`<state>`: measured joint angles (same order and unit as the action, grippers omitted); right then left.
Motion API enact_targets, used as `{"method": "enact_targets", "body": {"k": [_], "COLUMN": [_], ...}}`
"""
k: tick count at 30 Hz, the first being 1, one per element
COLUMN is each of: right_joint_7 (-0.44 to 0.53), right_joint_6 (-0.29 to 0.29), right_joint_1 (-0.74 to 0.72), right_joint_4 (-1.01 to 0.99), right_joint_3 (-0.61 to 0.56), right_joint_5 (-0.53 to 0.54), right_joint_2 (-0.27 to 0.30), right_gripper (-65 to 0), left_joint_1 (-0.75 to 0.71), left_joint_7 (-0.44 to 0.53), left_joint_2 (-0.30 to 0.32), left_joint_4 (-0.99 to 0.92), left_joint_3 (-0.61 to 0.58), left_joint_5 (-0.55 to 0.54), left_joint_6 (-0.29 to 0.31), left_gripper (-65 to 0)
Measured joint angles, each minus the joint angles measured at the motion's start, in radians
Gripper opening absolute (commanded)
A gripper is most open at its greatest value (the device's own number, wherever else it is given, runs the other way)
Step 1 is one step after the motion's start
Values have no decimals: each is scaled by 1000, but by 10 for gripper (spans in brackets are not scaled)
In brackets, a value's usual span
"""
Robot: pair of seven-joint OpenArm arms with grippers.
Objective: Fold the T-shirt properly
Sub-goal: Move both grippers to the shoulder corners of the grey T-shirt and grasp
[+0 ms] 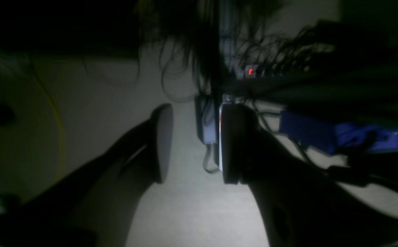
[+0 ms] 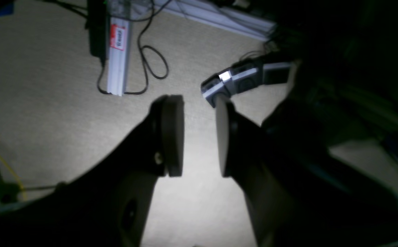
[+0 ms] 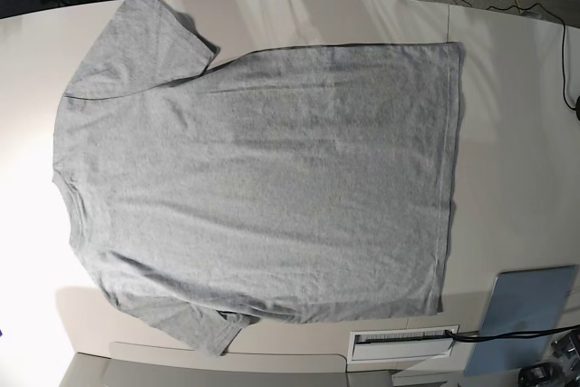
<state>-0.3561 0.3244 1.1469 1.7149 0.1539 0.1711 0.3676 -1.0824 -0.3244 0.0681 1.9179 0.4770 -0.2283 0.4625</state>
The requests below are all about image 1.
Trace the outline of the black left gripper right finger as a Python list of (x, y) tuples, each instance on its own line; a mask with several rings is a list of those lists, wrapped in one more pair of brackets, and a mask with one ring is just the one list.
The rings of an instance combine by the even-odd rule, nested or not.
[(249, 186), (271, 247), (398, 247), (398, 219), (293, 156), (242, 104), (219, 113), (224, 182)]

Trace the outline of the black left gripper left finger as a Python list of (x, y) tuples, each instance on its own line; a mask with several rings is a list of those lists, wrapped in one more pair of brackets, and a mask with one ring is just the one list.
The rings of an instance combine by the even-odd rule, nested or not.
[(104, 154), (0, 214), (0, 247), (123, 247), (141, 197), (166, 179), (173, 107), (155, 108)]

